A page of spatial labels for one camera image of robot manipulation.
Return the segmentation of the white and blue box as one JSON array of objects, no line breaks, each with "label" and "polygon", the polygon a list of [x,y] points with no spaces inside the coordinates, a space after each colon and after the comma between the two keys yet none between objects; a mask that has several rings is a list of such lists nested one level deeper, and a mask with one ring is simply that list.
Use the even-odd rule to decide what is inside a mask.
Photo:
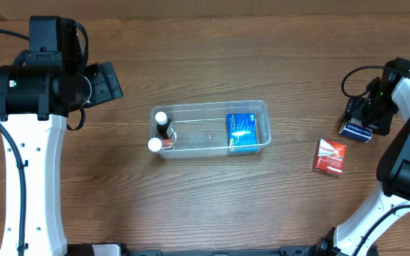
[{"label": "white and blue box", "polygon": [[372,130],[352,122],[343,122],[338,134],[363,143],[372,139]]}]

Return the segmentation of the red Panadol box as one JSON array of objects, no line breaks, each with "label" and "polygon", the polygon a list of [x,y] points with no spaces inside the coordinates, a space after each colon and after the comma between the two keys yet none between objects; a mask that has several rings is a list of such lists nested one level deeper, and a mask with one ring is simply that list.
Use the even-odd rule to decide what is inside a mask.
[{"label": "red Panadol box", "polygon": [[332,176],[341,176],[347,146],[327,139],[320,139],[315,149],[312,170]]}]

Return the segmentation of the black bottle white cap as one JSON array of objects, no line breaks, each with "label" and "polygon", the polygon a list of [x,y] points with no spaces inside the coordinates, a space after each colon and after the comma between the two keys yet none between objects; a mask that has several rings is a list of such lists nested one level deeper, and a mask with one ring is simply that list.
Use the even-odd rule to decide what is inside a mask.
[{"label": "black bottle white cap", "polygon": [[162,139],[174,139],[174,123],[165,112],[157,112],[154,116],[157,123],[157,132]]}]

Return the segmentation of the orange tube white cap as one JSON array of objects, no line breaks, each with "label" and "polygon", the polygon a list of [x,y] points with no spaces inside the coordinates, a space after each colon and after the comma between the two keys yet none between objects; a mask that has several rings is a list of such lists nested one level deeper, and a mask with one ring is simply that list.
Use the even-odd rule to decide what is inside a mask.
[{"label": "orange tube white cap", "polygon": [[147,143],[148,149],[152,152],[158,152],[164,149],[171,149],[174,142],[171,139],[151,138]]}]

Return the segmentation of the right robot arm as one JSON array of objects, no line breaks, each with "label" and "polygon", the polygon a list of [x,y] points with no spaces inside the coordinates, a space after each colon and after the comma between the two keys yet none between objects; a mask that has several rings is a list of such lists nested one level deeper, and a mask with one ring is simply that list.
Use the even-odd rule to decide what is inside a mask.
[{"label": "right robot arm", "polygon": [[304,255],[377,255],[374,242],[410,213],[410,60],[396,58],[380,70],[362,94],[348,97],[339,133],[366,142],[388,135],[395,114],[404,125],[378,163],[373,193]]}]

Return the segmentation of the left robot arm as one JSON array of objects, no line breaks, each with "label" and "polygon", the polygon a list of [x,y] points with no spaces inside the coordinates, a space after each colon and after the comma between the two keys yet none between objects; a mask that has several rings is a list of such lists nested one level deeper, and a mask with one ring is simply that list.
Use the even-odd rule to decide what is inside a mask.
[{"label": "left robot arm", "polygon": [[88,63],[84,27],[33,16],[29,48],[0,67],[6,165],[1,255],[67,255],[61,217],[61,150],[68,115],[123,96],[111,63]]}]

